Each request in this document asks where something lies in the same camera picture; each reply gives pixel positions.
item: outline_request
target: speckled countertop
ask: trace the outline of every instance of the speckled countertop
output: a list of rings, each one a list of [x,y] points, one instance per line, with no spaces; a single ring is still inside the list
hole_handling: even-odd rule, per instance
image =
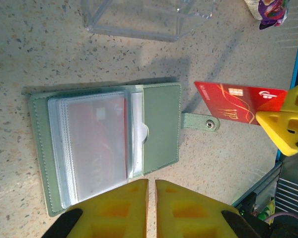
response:
[[[183,109],[207,114],[195,80],[289,87],[298,34],[288,33],[298,20],[259,31],[243,0],[219,2],[211,20],[164,43],[91,35],[78,2],[0,1],[0,238],[40,237],[56,219],[45,210],[29,93],[177,76]],[[273,167],[277,149],[260,127],[221,123],[217,133],[183,130],[180,161],[147,176],[148,237],[155,237],[154,179],[232,203]]]

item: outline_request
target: cable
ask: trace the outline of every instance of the cable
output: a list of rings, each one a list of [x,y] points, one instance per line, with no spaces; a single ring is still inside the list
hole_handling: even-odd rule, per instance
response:
[[[290,212],[279,212],[279,213],[275,213],[269,217],[267,217],[264,222],[269,222],[269,220],[275,218],[275,217],[279,217],[279,216],[291,216],[291,217],[295,217],[296,219],[298,219],[298,216],[294,213],[290,213]]]

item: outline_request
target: wallet snap strap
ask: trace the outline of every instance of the wallet snap strap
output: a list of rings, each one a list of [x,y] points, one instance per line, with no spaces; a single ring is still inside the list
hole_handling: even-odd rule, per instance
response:
[[[181,127],[216,132],[220,127],[220,120],[209,115],[182,113]]]

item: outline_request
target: clear plastic box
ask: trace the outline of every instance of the clear plastic box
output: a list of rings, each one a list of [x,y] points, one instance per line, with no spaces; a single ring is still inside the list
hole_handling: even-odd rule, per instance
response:
[[[90,33],[174,42],[212,17],[215,0],[82,0]]]

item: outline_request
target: red bank card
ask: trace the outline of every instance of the red bank card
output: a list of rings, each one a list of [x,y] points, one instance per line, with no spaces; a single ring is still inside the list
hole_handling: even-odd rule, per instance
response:
[[[279,112],[287,91],[224,83],[194,82],[212,116],[259,125],[258,111]]]

